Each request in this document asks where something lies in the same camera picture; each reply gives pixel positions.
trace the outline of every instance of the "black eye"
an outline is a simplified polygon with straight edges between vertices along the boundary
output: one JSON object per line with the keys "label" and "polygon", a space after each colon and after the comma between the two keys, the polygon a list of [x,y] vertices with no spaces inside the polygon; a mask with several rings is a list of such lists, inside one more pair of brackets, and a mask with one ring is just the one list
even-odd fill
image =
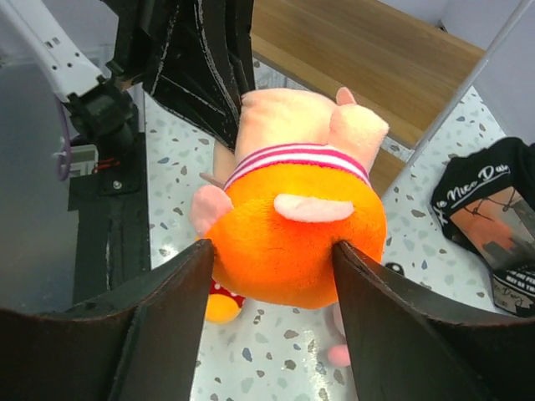
{"label": "black eye", "polygon": [[405,276],[405,270],[403,270],[403,267],[399,263],[389,261],[388,263],[385,264],[385,267],[387,269],[390,269],[393,272],[400,274],[403,277]]}

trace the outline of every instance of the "red and yellow toy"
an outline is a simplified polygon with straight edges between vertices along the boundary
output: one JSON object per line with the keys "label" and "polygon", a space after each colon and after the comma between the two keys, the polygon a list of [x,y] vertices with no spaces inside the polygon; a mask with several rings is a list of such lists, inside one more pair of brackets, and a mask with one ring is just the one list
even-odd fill
{"label": "red and yellow toy", "polygon": [[[242,104],[236,152],[216,145],[212,185],[191,207],[199,237],[216,249],[214,279],[243,297],[326,307],[338,301],[333,244],[348,241],[376,261],[383,253],[385,212],[369,171],[389,127],[346,88],[336,103],[265,89]],[[211,295],[206,319],[231,321],[228,304]]]}

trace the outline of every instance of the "wooden board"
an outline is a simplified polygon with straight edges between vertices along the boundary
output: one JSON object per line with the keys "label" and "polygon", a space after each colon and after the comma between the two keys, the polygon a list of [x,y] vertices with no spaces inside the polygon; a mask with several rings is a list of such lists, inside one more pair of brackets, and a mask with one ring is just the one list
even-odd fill
{"label": "wooden board", "polygon": [[252,46],[311,89],[334,96],[348,86],[408,146],[484,54],[378,0],[255,0]]}
{"label": "wooden board", "polygon": [[382,196],[404,167],[402,160],[381,149],[369,174],[375,192]]}

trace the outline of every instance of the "striped band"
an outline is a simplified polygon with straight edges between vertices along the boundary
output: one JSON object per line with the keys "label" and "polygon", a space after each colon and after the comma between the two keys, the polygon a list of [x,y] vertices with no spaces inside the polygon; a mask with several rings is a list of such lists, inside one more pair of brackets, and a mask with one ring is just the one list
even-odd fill
{"label": "striped band", "polygon": [[248,157],[234,170],[225,184],[224,190],[236,180],[252,171],[270,165],[318,165],[331,169],[346,171],[370,185],[368,172],[364,167],[350,156],[336,150],[329,145],[316,144],[289,144],[276,145],[258,150]]}

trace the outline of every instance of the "terrazzo floor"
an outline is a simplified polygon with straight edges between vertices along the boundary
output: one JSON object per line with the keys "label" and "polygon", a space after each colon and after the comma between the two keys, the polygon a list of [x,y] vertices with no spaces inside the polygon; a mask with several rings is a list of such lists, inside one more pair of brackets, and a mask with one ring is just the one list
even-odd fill
{"label": "terrazzo floor", "polygon": [[[255,71],[258,87],[265,78],[260,67]],[[449,154],[465,155],[503,136],[475,91],[463,102],[385,195],[390,225],[385,261],[398,262],[410,279],[448,297],[491,308],[481,264],[441,237],[426,206]],[[151,99],[146,121],[151,258],[156,267],[194,240],[187,213],[193,192],[203,185],[199,173],[210,171],[213,141]],[[410,157],[403,150],[390,151]],[[204,327],[191,400],[356,400],[350,369],[333,368],[326,359],[326,350],[343,340],[330,310],[248,300],[236,321]]]}

